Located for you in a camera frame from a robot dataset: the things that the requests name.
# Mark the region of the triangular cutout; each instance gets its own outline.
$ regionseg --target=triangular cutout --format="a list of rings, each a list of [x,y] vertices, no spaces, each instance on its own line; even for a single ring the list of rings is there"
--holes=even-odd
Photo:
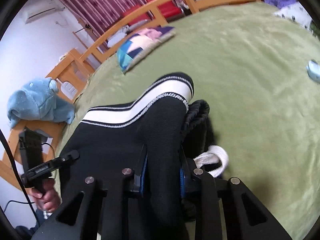
[[[247,194],[241,195],[242,202],[245,208],[245,212],[248,217],[249,225],[256,226],[267,222],[267,217],[262,213],[262,211],[252,202]]]
[[[77,220],[78,212],[83,200],[84,193],[80,192],[73,201],[62,211],[57,217],[57,220],[61,223],[74,226]]]

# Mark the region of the colorful geometric pillow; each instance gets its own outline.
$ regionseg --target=colorful geometric pillow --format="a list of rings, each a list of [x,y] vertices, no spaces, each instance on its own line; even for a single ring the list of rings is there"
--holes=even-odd
[[[129,39],[118,49],[117,57],[121,71],[127,72],[151,51],[175,35],[174,27],[145,28]]]

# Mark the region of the black cable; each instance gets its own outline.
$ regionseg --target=black cable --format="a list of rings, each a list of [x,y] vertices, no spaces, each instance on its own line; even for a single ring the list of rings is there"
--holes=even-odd
[[[50,148],[52,149],[52,151],[53,151],[53,155],[55,154],[55,152],[54,152],[54,148],[51,146],[51,144],[50,143],[43,143],[43,144],[41,144],[41,145],[49,145],[50,146]]]
[[[5,211],[7,210],[8,205],[9,205],[11,202],[20,203],[20,204],[29,204],[28,202],[21,202],[21,201],[17,201],[17,200],[9,200],[9,201],[7,202],[7,204],[5,205],[5,208],[4,208],[4,210],[3,210],[4,213],[5,213]]]
[[[26,197],[26,199],[27,199],[27,201],[28,201],[28,204],[29,204],[29,206],[30,206],[30,208],[31,208],[31,210],[32,210],[32,212],[33,212],[33,215],[34,215],[35,218],[36,218],[36,221],[37,221],[38,226],[40,226],[40,222],[39,222],[39,220],[38,220],[38,217],[37,217],[37,215],[36,215],[36,212],[35,212],[35,210],[33,209],[32,203],[31,203],[31,201],[30,201],[30,199],[29,199],[29,196],[28,196],[28,194],[27,194],[27,192],[26,192],[26,189],[24,188],[23,183],[22,183],[22,181],[21,181],[21,179],[20,179],[20,176],[19,176],[19,173],[18,173],[18,170],[17,170],[17,166],[16,166],[16,163],[15,163],[15,161],[14,161],[14,157],[13,157],[12,152],[11,152],[11,150],[10,150],[9,144],[8,144],[7,140],[5,139],[5,137],[4,137],[1,129],[0,129],[0,141],[1,141],[2,145],[3,145],[3,147],[4,147],[4,150],[6,151],[8,157],[9,157],[9,160],[10,160],[10,163],[11,163],[11,166],[12,166],[12,169],[13,169],[13,172],[14,172],[14,175],[15,175],[15,177],[16,177],[16,179],[17,179],[17,181],[18,181],[18,183],[19,183],[19,185],[20,185],[20,187],[21,187],[21,190],[22,190],[22,192],[24,193],[24,196]]]

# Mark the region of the white stitching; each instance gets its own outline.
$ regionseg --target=white stitching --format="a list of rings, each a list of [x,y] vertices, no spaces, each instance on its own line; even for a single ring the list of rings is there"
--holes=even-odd
[[[172,78],[175,78],[175,79],[180,79],[182,80],[183,82],[185,83],[188,83],[190,88],[191,88],[191,97],[193,97],[193,89],[192,89],[192,86],[190,84],[190,82],[182,77],[178,77],[178,76],[169,76],[169,77],[165,77],[165,78],[162,78],[162,79],[159,79],[158,81],[154,82],[150,87],[148,87],[144,92],[143,94],[138,97],[137,100],[135,100],[130,106],[123,106],[123,107],[111,107],[111,106],[96,106],[96,107],[92,107],[90,108],[89,110],[96,110],[96,109],[112,109],[112,110],[118,110],[118,109],[128,109],[128,108],[131,108],[137,101],[139,101],[149,90],[151,90],[154,86],[156,86],[157,84],[161,83],[162,81],[167,81],[167,80],[170,80]]]
[[[96,123],[96,122],[88,122],[88,121],[81,121],[83,123],[87,123],[87,124],[93,124],[93,125],[97,125],[97,126],[102,126],[102,127],[107,127],[107,128],[123,128],[126,127],[130,124],[132,124],[133,122],[137,121],[141,116],[143,116],[146,111],[159,99],[164,98],[164,97],[173,97],[173,98],[177,98],[180,101],[183,102],[183,104],[186,107],[186,112],[188,112],[189,110],[189,104],[188,102],[181,97],[180,95],[177,95],[175,93],[163,93],[158,95],[157,97],[155,97],[152,101],[149,102],[149,104],[147,104],[147,106],[142,110],[142,112],[140,114],[138,114],[136,117],[134,117],[133,119],[131,119],[129,122],[121,124],[121,125],[109,125],[109,124],[102,124],[102,123]]]

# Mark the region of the air conditioner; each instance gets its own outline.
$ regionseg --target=air conditioner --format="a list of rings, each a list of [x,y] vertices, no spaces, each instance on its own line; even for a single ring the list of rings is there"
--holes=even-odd
[[[33,22],[54,12],[63,11],[54,1],[39,1],[23,8],[22,18],[25,23]]]

